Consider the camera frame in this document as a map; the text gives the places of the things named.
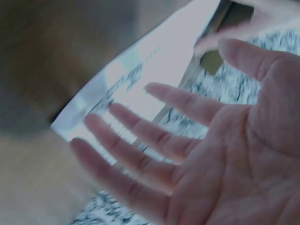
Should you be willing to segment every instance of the white paper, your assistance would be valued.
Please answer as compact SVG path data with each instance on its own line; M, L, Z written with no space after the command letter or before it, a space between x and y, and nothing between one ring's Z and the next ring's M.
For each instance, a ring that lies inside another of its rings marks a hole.
M129 143L136 137L107 111L112 101L122 103L147 120L153 120L164 104L147 95L150 82L178 86L193 56L193 46L205 31L220 0L194 0L137 41L91 79L68 103L52 124L67 142L87 140L113 164L83 124L89 113L101 115Z

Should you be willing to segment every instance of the hand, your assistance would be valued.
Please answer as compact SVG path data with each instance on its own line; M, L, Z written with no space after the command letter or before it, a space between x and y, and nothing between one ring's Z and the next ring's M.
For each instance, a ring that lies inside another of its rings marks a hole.
M245 40L260 31L286 24L300 18L300 2L297 0L233 0L234 2L254 7L250 21L235 27L224 28L216 34L208 35L195 45L195 55L200 56L217 49L221 38Z
M162 225L293 225L300 221L300 57L223 39L224 60L261 82L257 105L225 105L152 83L146 90L209 127L203 140L175 136L114 104L136 136L181 163L158 162L120 139L98 116L86 125L139 180L119 172L86 142L80 161L120 202Z

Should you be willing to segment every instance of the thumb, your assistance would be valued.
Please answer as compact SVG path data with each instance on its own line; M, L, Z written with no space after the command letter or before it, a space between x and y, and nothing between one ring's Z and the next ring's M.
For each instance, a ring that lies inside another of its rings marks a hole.
M206 52L216 50L218 48L218 42L222 38L235 38L235 39L246 39L250 35L253 35L253 25L250 21L243 22L238 26L224 28L218 33L211 34L203 37L194 46L195 56L201 56Z
M218 50L231 66L250 77L262 81L274 63L291 55L286 52L269 51L236 39L221 39Z

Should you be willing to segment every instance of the black and white pattern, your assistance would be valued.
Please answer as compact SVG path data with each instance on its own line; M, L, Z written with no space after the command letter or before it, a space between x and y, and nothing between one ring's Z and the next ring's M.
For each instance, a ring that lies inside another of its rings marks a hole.
M280 29L261 34L250 43L270 49L300 53L300 27ZM212 77L202 72L189 87L191 92L230 104L255 104L260 89L259 83L246 74L224 64ZM167 130L179 135L203 138L207 128L195 123L172 109L160 122ZM150 225L140 216L121 206L106 192L101 191L76 218L74 225Z

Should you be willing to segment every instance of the table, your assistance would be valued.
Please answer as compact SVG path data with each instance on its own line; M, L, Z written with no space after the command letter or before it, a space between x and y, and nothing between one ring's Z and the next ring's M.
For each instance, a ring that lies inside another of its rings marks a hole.
M0 224L68 225L101 187L49 122L189 0L0 3Z

